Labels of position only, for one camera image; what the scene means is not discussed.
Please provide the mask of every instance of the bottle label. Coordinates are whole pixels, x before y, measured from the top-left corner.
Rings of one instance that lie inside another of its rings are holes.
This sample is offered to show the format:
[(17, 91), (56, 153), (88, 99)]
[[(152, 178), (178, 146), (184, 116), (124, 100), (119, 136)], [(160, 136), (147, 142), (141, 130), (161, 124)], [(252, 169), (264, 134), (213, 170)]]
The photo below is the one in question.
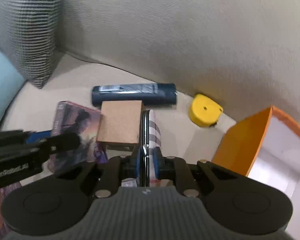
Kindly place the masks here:
[(100, 86), (99, 92), (112, 92), (118, 94), (157, 94), (158, 84), (131, 84), (131, 85), (113, 85), (113, 86)]

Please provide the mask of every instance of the white label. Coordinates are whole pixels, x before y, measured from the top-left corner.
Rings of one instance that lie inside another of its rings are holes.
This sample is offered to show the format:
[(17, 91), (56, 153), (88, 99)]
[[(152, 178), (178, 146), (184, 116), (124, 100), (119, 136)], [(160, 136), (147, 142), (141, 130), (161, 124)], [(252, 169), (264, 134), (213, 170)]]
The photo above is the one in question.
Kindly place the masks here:
[(120, 85), (99, 87), (99, 92), (110, 92), (110, 91), (119, 91), (119, 90), (120, 90)]

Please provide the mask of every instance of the pillow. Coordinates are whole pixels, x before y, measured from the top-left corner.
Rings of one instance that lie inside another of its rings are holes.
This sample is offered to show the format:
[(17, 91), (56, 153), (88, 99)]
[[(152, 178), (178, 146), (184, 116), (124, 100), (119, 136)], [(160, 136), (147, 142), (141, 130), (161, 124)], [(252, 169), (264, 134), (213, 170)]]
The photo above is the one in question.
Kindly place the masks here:
[(25, 79), (0, 52), (0, 121)]
[(51, 76), (61, 0), (0, 0), (0, 50), (33, 85)]

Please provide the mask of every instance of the cylindrical bottle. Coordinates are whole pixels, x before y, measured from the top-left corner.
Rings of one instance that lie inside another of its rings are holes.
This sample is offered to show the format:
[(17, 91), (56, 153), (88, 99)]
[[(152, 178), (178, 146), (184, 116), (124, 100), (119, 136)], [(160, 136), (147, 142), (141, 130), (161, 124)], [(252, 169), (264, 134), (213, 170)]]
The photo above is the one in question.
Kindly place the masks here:
[(142, 100), (144, 105), (175, 105), (175, 84), (128, 84), (96, 86), (92, 90), (92, 104), (99, 106), (103, 101)]

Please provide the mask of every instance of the book cover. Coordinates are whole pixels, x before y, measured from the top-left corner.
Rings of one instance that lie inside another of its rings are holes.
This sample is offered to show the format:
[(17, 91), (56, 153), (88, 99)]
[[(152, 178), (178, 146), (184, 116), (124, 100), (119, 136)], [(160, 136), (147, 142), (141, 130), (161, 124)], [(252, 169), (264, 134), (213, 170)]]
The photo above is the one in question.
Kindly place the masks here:
[(82, 161), (107, 161), (105, 153), (97, 144), (101, 116), (99, 110), (69, 101), (58, 103), (51, 136), (74, 132), (79, 135), (81, 144), (77, 149), (51, 155), (48, 163), (50, 171), (67, 169)]

